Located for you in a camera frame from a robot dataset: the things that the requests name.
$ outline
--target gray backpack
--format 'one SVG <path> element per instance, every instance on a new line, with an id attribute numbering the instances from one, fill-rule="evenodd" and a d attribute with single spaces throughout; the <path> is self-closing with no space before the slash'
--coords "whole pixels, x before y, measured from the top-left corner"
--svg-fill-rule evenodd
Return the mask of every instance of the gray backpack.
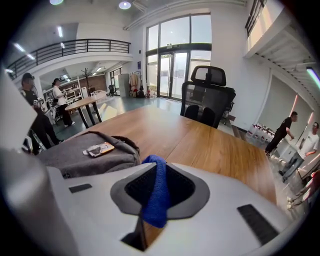
<path id="1" fill-rule="evenodd" d="M 89 147 L 104 142 L 113 145 L 114 149 L 96 158 L 83 154 Z M 58 168 L 65 179 L 111 173 L 141 164 L 139 148 L 133 141 L 96 131 L 67 140 L 37 157 L 44 165 Z"/>

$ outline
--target brick wall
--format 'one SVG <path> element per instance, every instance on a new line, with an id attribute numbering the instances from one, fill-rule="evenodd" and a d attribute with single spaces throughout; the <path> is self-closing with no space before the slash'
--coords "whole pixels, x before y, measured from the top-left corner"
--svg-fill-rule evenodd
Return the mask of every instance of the brick wall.
<path id="1" fill-rule="evenodd" d="M 91 76 L 88 78 L 88 81 L 89 81 L 90 88 L 94 87 L 95 91 L 97 91 L 97 90 L 107 91 L 106 76 L 105 75 Z M 86 79 L 80 80 L 80 86 L 81 87 L 87 86 Z"/>

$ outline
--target person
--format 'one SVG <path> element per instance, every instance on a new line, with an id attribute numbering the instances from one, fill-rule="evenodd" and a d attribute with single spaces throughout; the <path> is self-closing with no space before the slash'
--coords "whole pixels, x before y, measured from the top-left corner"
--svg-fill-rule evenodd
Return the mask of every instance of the person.
<path id="1" fill-rule="evenodd" d="M 312 126 L 312 132 L 309 131 L 301 149 L 294 153 L 283 170 L 279 171 L 279 174 L 283 176 L 283 183 L 300 167 L 306 157 L 316 153 L 319 143 L 319 136 L 317 135 L 318 129 L 319 124 L 315 122 Z"/>
<path id="2" fill-rule="evenodd" d="M 320 170 L 311 174 L 311 180 L 301 189 L 293 198 L 287 197 L 288 204 L 286 208 L 292 210 L 294 207 L 301 205 L 309 197 L 311 197 L 320 187 Z"/>
<path id="3" fill-rule="evenodd" d="M 52 95 L 53 95 L 53 98 L 57 100 L 56 104 L 59 106 L 57 109 L 59 113 L 62 115 L 64 127 L 74 125 L 75 122 L 71 120 L 69 112 L 65 110 L 65 108 L 67 107 L 67 104 L 66 104 L 66 99 L 64 97 L 64 94 L 59 89 L 60 79 L 59 78 L 54 79 L 52 86 L 53 86 Z"/>
<path id="4" fill-rule="evenodd" d="M 274 134 L 274 138 L 270 141 L 270 143 L 266 146 L 265 148 L 265 154 L 270 157 L 270 153 L 272 150 L 274 150 L 279 142 L 289 134 L 291 139 L 293 140 L 295 137 L 292 135 L 290 132 L 290 127 L 292 122 L 297 122 L 298 121 L 298 113 L 293 111 L 291 113 L 290 117 L 287 117 L 286 119 L 283 120 L 282 124 L 280 127 L 276 130 Z"/>
<path id="5" fill-rule="evenodd" d="M 52 142 L 55 145 L 63 142 L 63 140 L 60 140 L 56 137 L 54 128 L 52 127 L 49 118 L 42 111 L 41 107 L 35 104 L 35 101 L 38 100 L 38 96 L 33 91 L 34 77 L 30 73 L 25 73 L 22 76 L 21 84 L 21 94 L 37 113 L 37 116 L 33 124 L 31 125 L 31 129 L 33 130 L 33 132 L 37 135 L 46 149 L 51 148 L 51 144 L 47 137 L 47 134 L 50 136 Z"/>

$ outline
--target blue cloth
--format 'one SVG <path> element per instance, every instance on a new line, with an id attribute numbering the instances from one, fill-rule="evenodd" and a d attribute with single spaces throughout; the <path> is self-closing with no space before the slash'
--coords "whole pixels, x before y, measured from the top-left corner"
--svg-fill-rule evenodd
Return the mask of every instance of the blue cloth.
<path id="1" fill-rule="evenodd" d="M 156 228 L 163 228 L 167 223 L 167 209 L 171 206 L 166 179 L 166 161 L 160 156 L 151 154 L 142 163 L 156 163 L 153 192 L 146 207 L 142 209 L 142 218 Z"/>

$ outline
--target black mesh office chair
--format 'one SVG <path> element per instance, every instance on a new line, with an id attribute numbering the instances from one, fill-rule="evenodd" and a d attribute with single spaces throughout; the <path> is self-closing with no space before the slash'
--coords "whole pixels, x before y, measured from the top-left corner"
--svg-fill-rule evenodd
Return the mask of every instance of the black mesh office chair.
<path id="1" fill-rule="evenodd" d="M 218 128 L 224 111 L 236 96 L 226 86 L 226 74 L 214 66 L 196 66 L 191 81 L 182 85 L 181 116 Z"/>

